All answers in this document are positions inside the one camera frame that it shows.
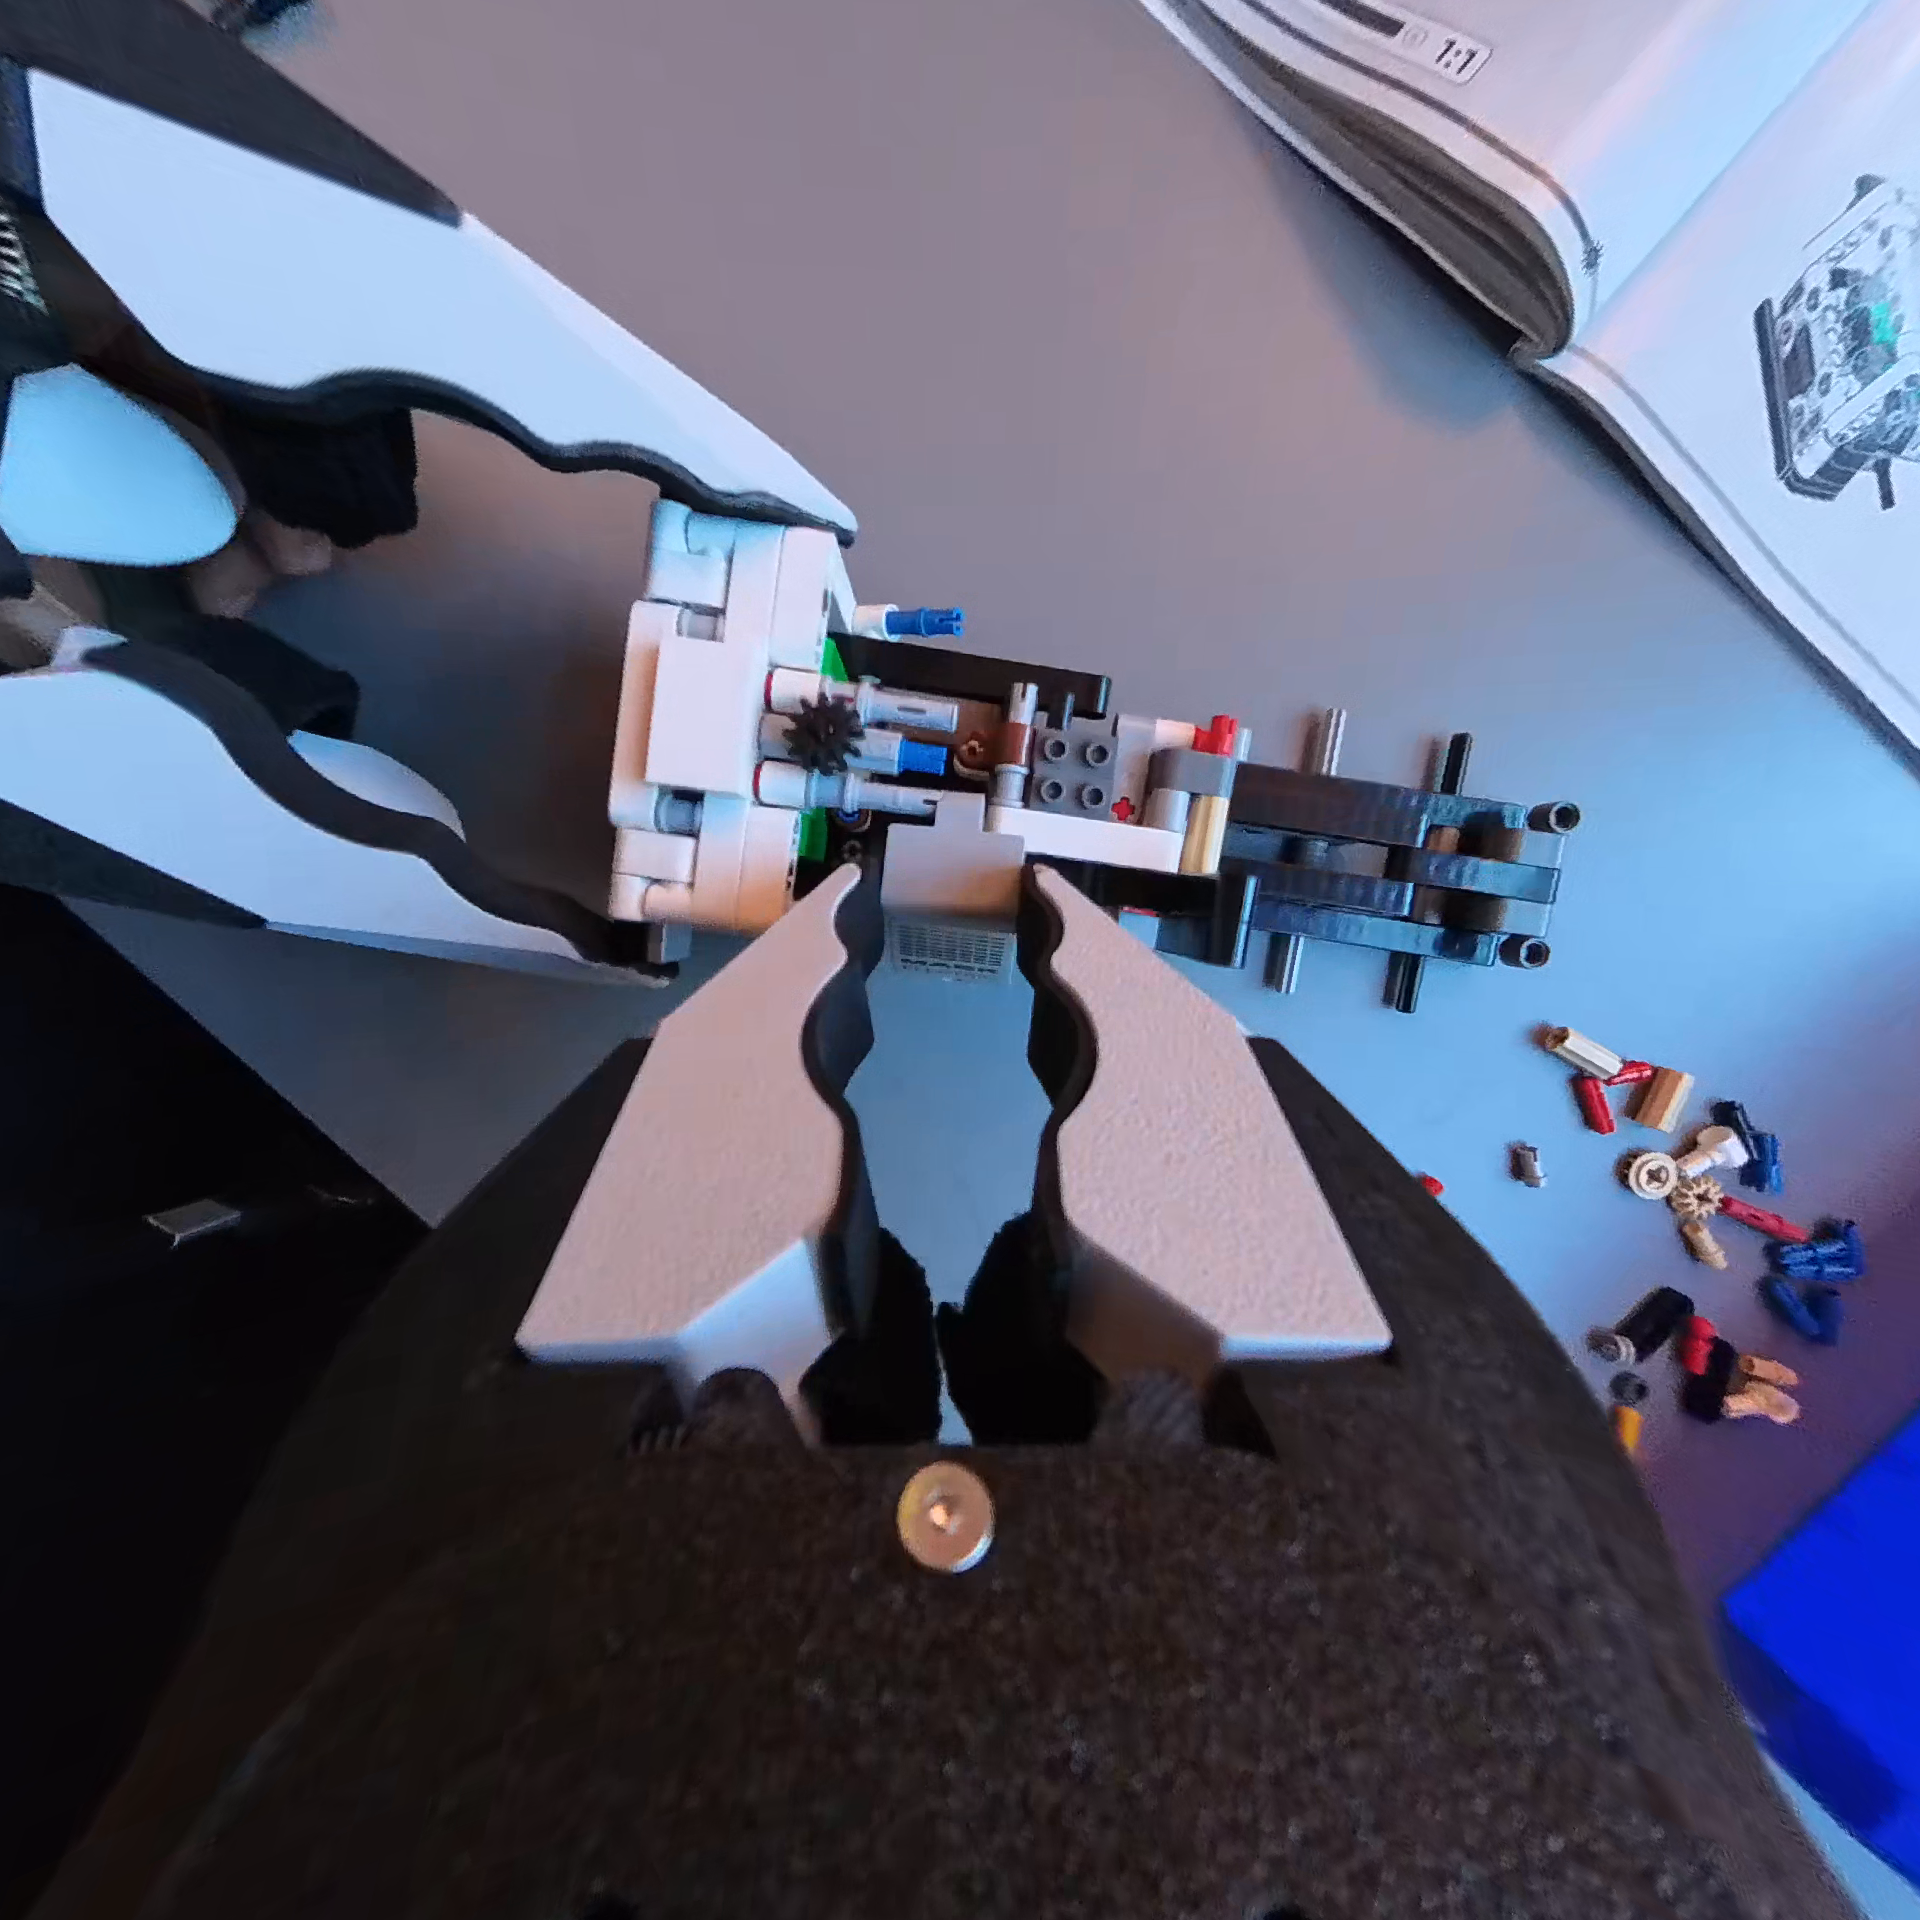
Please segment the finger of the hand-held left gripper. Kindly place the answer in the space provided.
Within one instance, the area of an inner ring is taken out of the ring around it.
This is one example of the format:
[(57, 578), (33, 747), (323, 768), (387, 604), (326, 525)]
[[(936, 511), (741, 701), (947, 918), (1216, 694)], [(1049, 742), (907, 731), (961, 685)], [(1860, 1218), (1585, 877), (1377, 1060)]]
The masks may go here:
[(477, 855), (460, 811), (390, 754), (284, 731), (215, 667), (158, 645), (73, 645), (5, 677), (5, 803), (108, 876), (103, 902), (489, 970), (661, 990), (646, 938)]
[(393, 206), (29, 68), (53, 227), (175, 360), (265, 399), (446, 403), (553, 470), (704, 511), (856, 516), (790, 453), (484, 223)]

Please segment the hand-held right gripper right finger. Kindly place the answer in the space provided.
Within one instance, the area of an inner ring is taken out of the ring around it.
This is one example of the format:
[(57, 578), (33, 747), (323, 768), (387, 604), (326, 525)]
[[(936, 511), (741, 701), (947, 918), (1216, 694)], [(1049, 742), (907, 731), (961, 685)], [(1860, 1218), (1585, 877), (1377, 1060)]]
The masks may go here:
[(1031, 1211), (1103, 1421), (1200, 1432), (1237, 1394), (1389, 1389), (1384, 1309), (1233, 1014), (1046, 864), (1023, 976)]

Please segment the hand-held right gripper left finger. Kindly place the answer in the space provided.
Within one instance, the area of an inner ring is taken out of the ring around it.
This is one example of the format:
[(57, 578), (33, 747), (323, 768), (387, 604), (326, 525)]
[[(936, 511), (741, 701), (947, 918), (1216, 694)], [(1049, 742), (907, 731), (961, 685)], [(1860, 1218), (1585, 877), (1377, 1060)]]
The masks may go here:
[(872, 1314), (880, 1228), (847, 1080), (872, 1046), (880, 890), (837, 868), (648, 1037), (517, 1352), (772, 1380), (807, 1443), (814, 1362)]

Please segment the grey lego panel piece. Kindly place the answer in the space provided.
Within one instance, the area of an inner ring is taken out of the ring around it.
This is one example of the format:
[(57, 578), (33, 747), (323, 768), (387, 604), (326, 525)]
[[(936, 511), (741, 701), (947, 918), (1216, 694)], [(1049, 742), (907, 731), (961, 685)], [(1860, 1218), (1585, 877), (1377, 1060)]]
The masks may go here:
[(892, 972), (996, 987), (1015, 972), (1023, 838), (988, 827), (977, 792), (941, 792), (925, 820), (893, 819), (880, 847)]

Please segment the lego truck chassis model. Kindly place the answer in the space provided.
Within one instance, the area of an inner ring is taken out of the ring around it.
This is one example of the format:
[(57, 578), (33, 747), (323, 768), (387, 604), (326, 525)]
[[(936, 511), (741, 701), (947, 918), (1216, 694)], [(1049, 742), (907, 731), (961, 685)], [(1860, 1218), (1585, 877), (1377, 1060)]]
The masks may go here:
[(880, 890), (893, 819), (977, 792), (1161, 952), (1293, 987), (1307, 947), (1377, 952), (1412, 1012), (1429, 967), (1541, 970), (1573, 803), (1470, 791), (1472, 735), (1417, 784), (1349, 778), (1349, 716), (1262, 764), (1231, 714), (1119, 710), (1112, 685), (960, 645), (957, 608), (860, 605), (819, 532), (655, 504), (630, 608), (608, 820), (608, 912), (661, 963), (757, 938), (833, 866)]

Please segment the pile of small lego pins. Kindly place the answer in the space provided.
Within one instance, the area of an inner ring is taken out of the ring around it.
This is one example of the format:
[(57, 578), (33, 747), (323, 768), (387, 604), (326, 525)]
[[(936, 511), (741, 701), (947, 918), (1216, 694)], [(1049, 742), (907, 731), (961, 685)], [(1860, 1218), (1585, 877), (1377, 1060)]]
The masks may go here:
[[(1734, 1096), (1699, 1109), (1695, 1079), (1678, 1068), (1624, 1055), (1565, 1023), (1541, 1026), (1535, 1043), (1565, 1070), (1588, 1134), (1608, 1139), (1632, 1122), (1647, 1136), (1620, 1154), (1615, 1183), (1668, 1221), (1695, 1274), (1728, 1275), (1724, 1234), (1751, 1234), (1761, 1309), (1812, 1349), (1835, 1349), (1847, 1292), (1864, 1278), (1864, 1239), (1852, 1218), (1806, 1224), (1776, 1210), (1785, 1194), (1781, 1139)], [(1651, 1286), (1614, 1322), (1595, 1324), (1583, 1352), (1604, 1372), (1606, 1424), (1624, 1455), (1640, 1451), (1662, 1364), (1673, 1403), (1699, 1426), (1795, 1428), (1803, 1416), (1800, 1374), (1728, 1334), (1688, 1286)]]

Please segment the person's left hand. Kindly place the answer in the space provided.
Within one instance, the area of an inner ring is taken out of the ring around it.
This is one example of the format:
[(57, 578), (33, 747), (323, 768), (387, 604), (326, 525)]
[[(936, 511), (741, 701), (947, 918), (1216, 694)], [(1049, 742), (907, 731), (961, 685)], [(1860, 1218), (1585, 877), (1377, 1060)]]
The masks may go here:
[(246, 616), (277, 584), (316, 578), (336, 557), (325, 535), (245, 511), (219, 551), (177, 567), (31, 560), (31, 595), (3, 605), (3, 671), (47, 666), (73, 626), (155, 637), (198, 616)]

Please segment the blue plastic bin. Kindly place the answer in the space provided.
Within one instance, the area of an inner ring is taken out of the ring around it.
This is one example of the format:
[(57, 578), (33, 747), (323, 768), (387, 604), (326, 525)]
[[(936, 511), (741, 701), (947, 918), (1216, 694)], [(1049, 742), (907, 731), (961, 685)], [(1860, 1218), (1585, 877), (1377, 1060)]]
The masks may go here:
[(1917, 1416), (1719, 1600), (1719, 1646), (1766, 1755), (1917, 1884)]

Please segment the open instruction booklet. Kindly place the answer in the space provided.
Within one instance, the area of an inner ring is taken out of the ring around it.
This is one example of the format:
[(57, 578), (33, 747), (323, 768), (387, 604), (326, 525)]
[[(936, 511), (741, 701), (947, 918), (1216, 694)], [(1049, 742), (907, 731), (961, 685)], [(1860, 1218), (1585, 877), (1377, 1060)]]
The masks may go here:
[(1915, 3), (1145, 11), (1515, 330), (1915, 762)]

